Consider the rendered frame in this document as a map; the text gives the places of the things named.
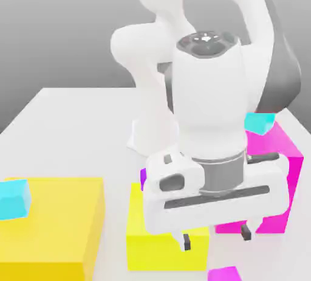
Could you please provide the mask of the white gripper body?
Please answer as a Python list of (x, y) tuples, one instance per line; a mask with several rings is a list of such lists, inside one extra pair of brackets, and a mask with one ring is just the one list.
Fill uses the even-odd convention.
[(143, 188), (145, 228), (150, 234), (280, 215), (289, 206), (286, 158), (247, 164), (244, 181), (224, 194), (199, 192), (203, 167), (189, 158), (150, 159)]

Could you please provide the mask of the small magenta cube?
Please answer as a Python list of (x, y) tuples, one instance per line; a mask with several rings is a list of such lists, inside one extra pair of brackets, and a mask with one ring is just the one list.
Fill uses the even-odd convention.
[(209, 270), (207, 281), (242, 281), (242, 278), (235, 266), (228, 266)]

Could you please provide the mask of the small cyan cube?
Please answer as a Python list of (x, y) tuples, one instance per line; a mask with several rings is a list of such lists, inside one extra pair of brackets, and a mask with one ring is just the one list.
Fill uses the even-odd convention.
[(273, 128), (275, 117), (274, 113), (247, 113), (244, 127), (249, 132), (265, 135)]
[(28, 217), (31, 203), (28, 180), (0, 182), (0, 221)]

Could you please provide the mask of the large lemon yellow box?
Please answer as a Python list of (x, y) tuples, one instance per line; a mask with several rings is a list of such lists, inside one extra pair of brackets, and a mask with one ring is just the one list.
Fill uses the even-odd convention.
[(131, 184), (126, 225), (126, 254), (130, 271), (204, 271), (207, 269), (209, 229), (188, 232), (191, 249), (182, 252), (171, 234), (151, 235), (143, 219), (139, 183)]

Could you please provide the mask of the large magenta box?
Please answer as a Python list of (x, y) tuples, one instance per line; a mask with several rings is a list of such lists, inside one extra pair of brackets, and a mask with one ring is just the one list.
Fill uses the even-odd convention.
[(273, 128), (265, 135), (259, 135), (248, 131), (247, 137), (248, 152), (250, 154), (279, 152), (285, 155), (289, 160), (287, 185), (290, 206), (286, 212), (281, 215), (264, 218), (261, 226), (256, 231), (258, 234), (283, 234), (287, 227), (304, 156), (277, 122), (274, 123)]

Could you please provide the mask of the large golden yellow box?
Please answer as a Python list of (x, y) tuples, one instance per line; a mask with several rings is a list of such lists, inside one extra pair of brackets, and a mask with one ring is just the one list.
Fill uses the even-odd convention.
[(0, 281), (92, 281), (104, 222), (101, 178), (30, 178), (26, 218), (0, 221)]

